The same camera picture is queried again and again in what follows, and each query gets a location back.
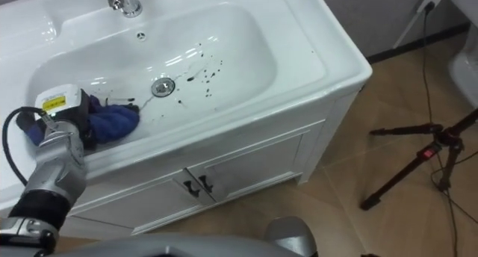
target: black cable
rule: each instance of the black cable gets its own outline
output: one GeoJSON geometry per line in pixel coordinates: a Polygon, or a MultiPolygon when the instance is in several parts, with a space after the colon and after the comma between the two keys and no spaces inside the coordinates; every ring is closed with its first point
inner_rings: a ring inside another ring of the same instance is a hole
{"type": "Polygon", "coordinates": [[[455,165],[461,164],[461,163],[463,163],[463,162],[465,162],[465,161],[468,161],[468,160],[472,159],[473,157],[475,157],[475,156],[477,156],[477,155],[478,155],[478,151],[472,153],[471,155],[469,155],[468,157],[463,158],[463,159],[460,160],[460,161],[457,161],[457,162],[455,163],[455,165]]]}
{"type": "MultiPolygon", "coordinates": [[[[432,101],[430,97],[430,91],[428,88],[428,81],[426,78],[426,47],[427,47],[427,42],[426,42],[426,24],[428,21],[428,15],[430,12],[435,8],[435,3],[430,2],[426,7],[425,7],[425,17],[423,18],[423,67],[422,67],[422,76],[423,76],[423,83],[425,85],[425,91],[426,91],[426,102],[428,104],[428,116],[429,116],[429,123],[433,123],[433,115],[432,115],[432,101]]],[[[438,156],[438,162],[440,163],[440,170],[443,170],[443,162],[441,161],[441,157],[439,154],[438,156]]],[[[437,187],[437,184],[433,180],[433,174],[435,171],[430,175],[430,178],[433,182],[433,184],[437,187]]],[[[458,257],[458,229],[456,227],[456,218],[455,218],[455,211],[453,210],[453,203],[452,203],[452,198],[450,195],[450,192],[448,190],[442,192],[448,199],[448,205],[450,207],[450,216],[451,216],[451,221],[452,221],[452,226],[453,226],[453,256],[458,257]]]]}
{"type": "MultiPolygon", "coordinates": [[[[443,170],[435,170],[433,171],[433,173],[430,175],[430,180],[432,181],[432,183],[434,184],[434,186],[438,187],[438,184],[435,182],[435,180],[433,180],[433,176],[438,173],[438,172],[443,172],[443,170]]],[[[468,212],[466,212],[466,210],[464,208],[462,208],[460,205],[458,205],[458,203],[456,203],[455,201],[453,201],[453,199],[450,199],[450,201],[452,202],[452,204],[455,205],[455,207],[457,209],[459,209],[464,215],[466,215],[466,217],[470,218],[470,220],[472,220],[473,222],[475,222],[476,224],[478,224],[478,220],[471,216],[471,214],[469,214],[468,212]]]]}
{"type": "Polygon", "coordinates": [[[43,116],[45,114],[45,111],[43,111],[40,108],[32,108],[32,107],[17,108],[16,110],[8,114],[7,119],[5,119],[5,122],[3,123],[3,128],[1,130],[1,145],[3,146],[3,152],[5,153],[5,158],[7,159],[7,162],[10,165],[10,168],[12,169],[12,171],[15,173],[16,177],[23,183],[24,186],[26,186],[28,181],[20,173],[15,163],[13,162],[12,155],[10,154],[10,147],[8,146],[8,136],[7,136],[8,126],[10,125],[10,121],[13,119],[13,117],[15,117],[15,115],[17,115],[20,112],[33,112],[40,116],[43,116]]]}
{"type": "Polygon", "coordinates": [[[433,115],[432,115],[432,101],[430,99],[430,91],[428,88],[428,81],[426,79],[426,47],[428,46],[428,43],[426,41],[426,24],[427,24],[427,19],[428,19],[428,14],[430,11],[433,10],[435,7],[435,4],[426,6],[425,8],[425,17],[423,18],[423,65],[422,65],[422,76],[423,76],[423,83],[425,84],[425,91],[426,91],[426,103],[428,104],[428,118],[429,118],[429,123],[433,123],[433,115]]]}

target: drain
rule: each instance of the drain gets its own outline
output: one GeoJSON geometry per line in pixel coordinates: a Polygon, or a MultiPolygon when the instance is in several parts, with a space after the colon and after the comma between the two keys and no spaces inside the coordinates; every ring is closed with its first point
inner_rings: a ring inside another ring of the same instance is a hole
{"type": "Polygon", "coordinates": [[[144,41],[146,40],[146,35],[143,33],[143,32],[138,32],[136,34],[136,38],[139,40],[139,41],[144,41]]]}
{"type": "Polygon", "coordinates": [[[176,87],[174,81],[170,78],[160,78],[151,86],[153,96],[166,97],[170,95],[176,87]]]}

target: toilet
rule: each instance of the toilet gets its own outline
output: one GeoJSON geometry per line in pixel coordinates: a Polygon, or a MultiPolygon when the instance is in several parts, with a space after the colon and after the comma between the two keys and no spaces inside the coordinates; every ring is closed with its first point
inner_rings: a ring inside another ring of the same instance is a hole
{"type": "Polygon", "coordinates": [[[449,65],[450,75],[468,101],[478,107],[478,0],[451,0],[471,21],[465,47],[449,65]]]}

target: tripod leg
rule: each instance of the tripod leg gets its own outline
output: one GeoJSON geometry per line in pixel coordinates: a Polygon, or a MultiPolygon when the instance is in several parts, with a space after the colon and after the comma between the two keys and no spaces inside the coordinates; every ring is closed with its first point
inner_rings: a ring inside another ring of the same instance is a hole
{"type": "Polygon", "coordinates": [[[450,177],[455,167],[456,159],[463,150],[463,142],[461,139],[458,139],[455,144],[450,146],[447,163],[443,169],[443,176],[440,179],[440,182],[437,185],[437,188],[440,191],[446,191],[451,187],[450,177]]]}
{"type": "Polygon", "coordinates": [[[402,135],[402,134],[434,134],[443,130],[443,126],[439,124],[424,124],[421,126],[408,126],[408,127],[399,127],[392,129],[377,129],[370,131],[371,135],[402,135]]]}
{"type": "Polygon", "coordinates": [[[385,183],[379,190],[375,193],[372,193],[366,200],[360,204],[360,208],[367,211],[380,203],[380,197],[386,194],[393,186],[398,182],[401,182],[402,179],[407,177],[408,174],[417,169],[422,163],[428,161],[431,157],[437,154],[441,150],[441,146],[435,142],[431,142],[430,145],[426,146],[424,149],[417,153],[417,157],[410,162],[406,167],[404,167],[399,173],[397,173],[393,178],[391,178],[387,183],[385,183]]]}

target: white sink basin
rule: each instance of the white sink basin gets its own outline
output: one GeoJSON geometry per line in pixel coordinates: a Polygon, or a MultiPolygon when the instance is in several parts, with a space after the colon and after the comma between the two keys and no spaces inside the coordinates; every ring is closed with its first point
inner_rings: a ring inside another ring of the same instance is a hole
{"type": "Polygon", "coordinates": [[[33,74],[26,102],[65,83],[109,104],[141,108],[138,128],[119,143],[172,131],[263,93],[274,81],[273,55],[249,13],[220,4],[168,19],[153,19],[46,61],[33,74]],[[159,78],[176,88],[152,95],[159,78]]]}
{"type": "MultiPolygon", "coordinates": [[[[90,179],[346,95],[371,74],[323,0],[140,1],[143,12],[133,19],[112,11],[107,0],[0,6],[0,121],[33,105],[38,93],[68,83],[109,103],[134,98],[143,107],[131,135],[85,158],[90,179]],[[151,93],[161,77],[176,81],[163,99],[151,93]]],[[[32,145],[17,127],[10,128],[9,144],[28,177],[35,167],[32,145]]],[[[4,157],[0,167],[1,210],[22,186],[4,157]]]]}

